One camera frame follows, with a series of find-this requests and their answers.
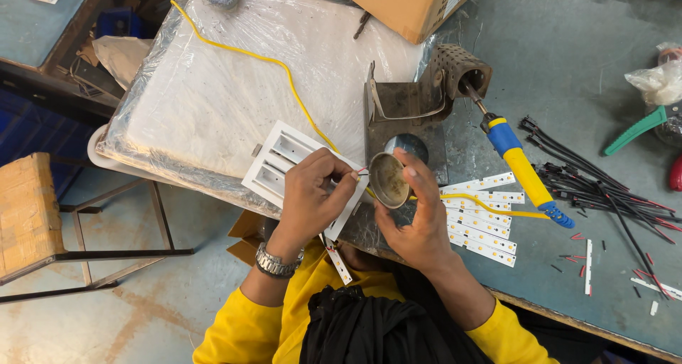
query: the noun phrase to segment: yellow cable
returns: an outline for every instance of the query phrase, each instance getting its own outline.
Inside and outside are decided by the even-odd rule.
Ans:
[[[320,137],[321,137],[322,139],[324,139],[325,142],[327,142],[327,144],[329,144],[329,146],[331,147],[332,150],[334,150],[334,151],[337,152],[338,154],[341,153],[341,152],[338,151],[338,148],[336,148],[336,146],[334,145],[334,143],[332,143],[332,141],[327,137],[327,135],[325,135],[322,131],[320,131],[320,129],[317,128],[317,125],[315,125],[315,122],[312,121],[312,117],[310,116],[310,114],[308,113],[308,110],[307,110],[307,109],[305,108],[305,106],[303,105],[303,102],[301,101],[301,98],[298,96],[298,92],[296,92],[296,88],[294,87],[294,79],[293,79],[293,77],[291,76],[291,71],[289,70],[289,68],[286,66],[285,63],[283,63],[281,60],[277,60],[277,59],[273,59],[273,58],[268,58],[268,57],[265,57],[265,56],[260,56],[259,54],[255,54],[255,53],[253,53],[253,52],[251,52],[251,51],[246,51],[246,50],[244,50],[244,49],[240,49],[240,48],[237,48],[237,47],[232,47],[232,46],[223,45],[223,44],[221,44],[221,43],[213,42],[212,40],[209,40],[209,39],[206,39],[206,38],[202,37],[201,34],[199,34],[199,30],[198,30],[198,29],[196,28],[196,26],[194,25],[194,22],[190,19],[189,15],[187,15],[187,13],[182,9],[182,7],[180,7],[180,6],[178,5],[178,3],[176,3],[174,0],[170,0],[170,2],[172,3],[172,5],[175,6],[176,9],[178,9],[178,10],[180,11],[180,13],[182,14],[182,16],[184,16],[185,19],[186,19],[188,22],[190,22],[190,25],[192,26],[192,29],[194,30],[194,34],[195,34],[196,37],[199,38],[199,40],[201,40],[202,42],[208,43],[209,45],[216,46],[216,47],[219,47],[219,48],[222,48],[222,49],[227,49],[227,50],[230,50],[230,51],[240,52],[240,53],[242,53],[242,54],[252,56],[252,57],[254,57],[254,58],[256,58],[256,59],[260,59],[260,60],[264,60],[264,61],[266,61],[266,62],[272,62],[272,63],[275,63],[275,64],[280,65],[280,66],[286,71],[286,76],[287,76],[288,79],[289,79],[289,87],[291,88],[291,92],[294,94],[294,98],[296,98],[296,101],[297,101],[298,104],[301,106],[301,110],[303,110],[303,113],[305,114],[305,117],[308,119],[308,122],[310,123],[312,129],[315,130],[315,132],[317,132],[317,134],[320,135]],[[372,190],[369,189],[369,187],[365,188],[365,190],[370,194],[370,196],[372,196],[372,197],[374,197],[374,198],[377,197],[377,196],[374,195],[374,193],[372,192]],[[495,209],[493,209],[493,208],[489,208],[487,205],[485,205],[483,202],[481,202],[480,200],[478,200],[476,197],[473,197],[473,196],[467,195],[467,194],[451,194],[451,195],[441,195],[441,196],[440,196],[441,199],[445,199],[445,198],[448,198],[448,197],[465,197],[465,198],[467,198],[467,199],[471,199],[471,200],[475,201],[476,203],[478,203],[478,204],[479,204],[481,207],[483,207],[486,211],[489,211],[489,212],[492,212],[492,213],[495,213],[495,214],[505,214],[505,215],[507,215],[507,216],[523,216],[523,217],[536,217],[536,218],[540,218],[540,219],[549,219],[547,216],[545,216],[544,214],[541,214],[541,213],[524,212],[524,211],[498,211],[498,210],[495,210]],[[411,199],[411,200],[416,200],[416,197],[413,196],[413,197],[410,197],[410,199]]]
[[[213,42],[212,40],[208,40],[208,39],[202,37],[201,34],[199,34],[199,30],[196,29],[196,26],[194,25],[194,22],[190,19],[190,17],[189,17],[189,16],[187,15],[187,13],[182,9],[182,7],[178,6],[178,4],[175,3],[174,0],[170,0],[170,2],[175,6],[176,9],[180,10],[180,13],[182,14],[182,16],[184,16],[185,19],[186,19],[188,22],[190,22],[190,25],[192,26],[192,29],[194,30],[194,34],[195,34],[196,37],[199,38],[202,42],[208,43],[209,45],[213,45],[213,46],[216,46],[216,47],[220,47],[220,48],[222,48],[222,49],[228,49],[228,50],[231,50],[231,51],[241,52],[242,54],[249,55],[249,56],[252,56],[252,57],[254,57],[254,58],[256,58],[256,59],[264,60],[264,61],[266,61],[266,62],[272,62],[272,63],[275,63],[275,64],[279,64],[279,65],[286,71],[286,76],[289,78],[289,87],[291,87],[291,91],[294,93],[294,98],[296,98],[296,101],[297,101],[298,104],[301,106],[301,109],[303,110],[303,113],[305,114],[305,117],[308,119],[308,122],[309,122],[310,125],[312,126],[312,129],[315,130],[315,132],[317,132],[317,134],[320,135],[320,136],[322,137],[322,139],[324,139],[325,142],[327,142],[327,144],[329,144],[329,146],[331,147],[332,150],[336,151],[336,152],[339,153],[339,154],[341,153],[341,152],[338,151],[338,149],[336,148],[336,146],[334,145],[334,143],[332,143],[331,140],[329,140],[329,138],[327,137],[327,135],[325,135],[322,131],[320,131],[320,129],[317,128],[317,126],[315,125],[315,122],[312,121],[312,117],[311,117],[310,114],[308,113],[308,110],[305,109],[305,106],[303,105],[303,102],[301,101],[301,98],[299,98],[299,96],[298,96],[298,92],[296,92],[296,88],[294,87],[294,79],[293,79],[293,77],[291,76],[291,71],[289,71],[289,68],[286,66],[286,64],[284,64],[282,61],[277,60],[277,59],[267,58],[267,57],[265,57],[265,56],[260,56],[259,54],[254,54],[254,53],[252,53],[251,51],[246,51],[246,50],[244,50],[244,49],[240,49],[240,48],[237,48],[237,47],[231,47],[231,46],[222,45],[222,44],[220,44],[220,43]]]

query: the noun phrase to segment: hand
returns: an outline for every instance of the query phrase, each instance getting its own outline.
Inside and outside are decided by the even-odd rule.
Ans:
[[[433,173],[422,160],[402,148],[395,148],[393,153],[405,165],[402,176],[417,196],[415,218],[409,226],[396,227],[389,210],[374,199],[374,219],[388,245],[426,275],[426,271],[438,270],[457,257],[448,240],[445,205]]]
[[[338,182],[328,192],[331,180]],[[282,219],[268,242],[275,256],[298,251],[339,217],[355,192],[357,171],[337,158],[328,148],[312,152],[285,176],[285,202]]]

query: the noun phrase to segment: blue table surface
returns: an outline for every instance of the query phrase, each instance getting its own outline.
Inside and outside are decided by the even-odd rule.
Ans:
[[[0,0],[0,58],[39,67],[83,0]]]
[[[518,123],[525,115],[635,194],[682,210],[682,194],[667,187],[669,168],[680,150],[650,131],[611,157],[601,155],[609,142],[644,116],[640,93],[623,74],[656,66],[656,45],[682,43],[682,0],[470,0],[444,23],[439,40],[456,43],[460,22],[462,46],[494,69],[486,106],[507,118],[531,163],[562,165],[524,139],[528,133],[518,129]],[[509,171],[477,127],[480,121],[476,107],[458,101],[444,123],[453,183]],[[588,211],[585,219],[567,203],[560,205],[575,219],[575,229],[513,219],[510,240],[518,244],[514,268],[455,249],[487,286],[682,355],[682,302],[662,300],[641,286],[642,299],[637,298],[632,269],[644,267],[618,218]],[[678,242],[670,245],[627,222],[653,257],[659,280],[681,289],[682,234],[670,230]],[[558,257],[584,254],[585,240],[570,240],[577,232],[593,243],[592,297],[584,294],[582,264]],[[653,300],[660,303],[656,316],[649,315]]]

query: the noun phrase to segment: wristwatch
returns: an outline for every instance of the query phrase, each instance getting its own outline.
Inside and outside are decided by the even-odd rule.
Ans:
[[[282,264],[282,258],[270,255],[265,250],[265,243],[261,243],[256,252],[256,265],[260,272],[276,279],[289,279],[303,261],[303,250],[292,264]]]

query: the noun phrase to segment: yellow shirt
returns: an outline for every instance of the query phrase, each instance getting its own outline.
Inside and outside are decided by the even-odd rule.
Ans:
[[[351,271],[351,275],[351,285],[360,285],[367,297],[405,301],[390,273]],[[298,363],[310,322],[308,301],[327,284],[334,289],[344,285],[316,239],[305,247],[303,262],[286,288],[283,306],[264,307],[247,299],[240,289],[235,290],[217,312],[192,360],[196,364]],[[498,364],[558,363],[548,358],[535,336],[498,300],[488,321],[466,333]]]

